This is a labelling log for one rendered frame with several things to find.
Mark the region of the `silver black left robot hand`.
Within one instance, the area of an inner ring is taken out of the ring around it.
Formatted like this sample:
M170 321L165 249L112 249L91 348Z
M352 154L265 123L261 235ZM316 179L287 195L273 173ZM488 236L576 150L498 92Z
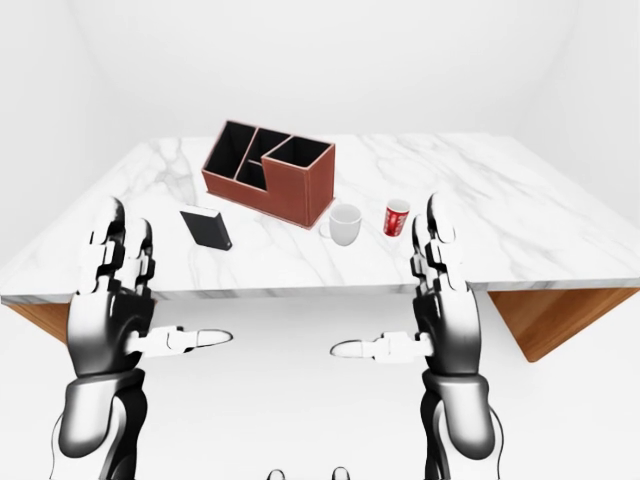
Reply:
M127 221L123 203L108 197L94 219L70 302L66 344L77 376L128 371L143 357L177 356L233 339L219 329L153 328L155 267L150 223Z

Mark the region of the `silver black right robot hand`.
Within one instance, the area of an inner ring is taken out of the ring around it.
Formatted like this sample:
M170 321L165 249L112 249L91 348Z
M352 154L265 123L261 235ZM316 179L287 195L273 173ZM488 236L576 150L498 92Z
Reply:
M408 363L423 357L437 375L475 375L481 352L478 307L462 272L455 226L442 194L432 194L425 213L414 218L412 245L411 271L418 279L412 301L417 333L384 332L375 340L343 341L330 354L378 363Z

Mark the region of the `red mug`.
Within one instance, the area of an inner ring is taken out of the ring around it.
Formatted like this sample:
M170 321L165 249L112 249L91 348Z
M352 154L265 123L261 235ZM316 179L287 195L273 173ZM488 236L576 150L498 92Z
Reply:
M406 200L391 199L387 202L383 232L389 237L398 237L410 212L410 204Z

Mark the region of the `white mug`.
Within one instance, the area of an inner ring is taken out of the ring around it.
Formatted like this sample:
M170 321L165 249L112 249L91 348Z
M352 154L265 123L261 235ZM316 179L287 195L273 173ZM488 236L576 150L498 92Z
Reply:
M358 207L351 204L336 205L331 209L328 221L320 226L319 234L346 247L357 239L361 221L362 214Z

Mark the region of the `red-brown desk caddy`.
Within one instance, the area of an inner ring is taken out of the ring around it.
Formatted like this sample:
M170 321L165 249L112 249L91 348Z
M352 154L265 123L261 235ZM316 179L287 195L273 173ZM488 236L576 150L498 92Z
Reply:
M336 145L228 121L201 169L207 192L311 228L334 200Z

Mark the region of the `wooden table leg panel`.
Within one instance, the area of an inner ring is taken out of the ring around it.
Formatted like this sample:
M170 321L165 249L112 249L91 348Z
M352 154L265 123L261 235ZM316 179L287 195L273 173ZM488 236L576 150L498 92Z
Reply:
M489 297L533 363L639 292L629 287L521 290Z
M67 343L69 303L2 304L63 344Z

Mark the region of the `black rectangular box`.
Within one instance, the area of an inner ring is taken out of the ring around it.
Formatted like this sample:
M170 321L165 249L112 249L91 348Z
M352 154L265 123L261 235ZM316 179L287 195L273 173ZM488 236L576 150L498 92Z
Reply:
M219 211L181 209L180 214L197 245L223 251L232 248L232 241Z

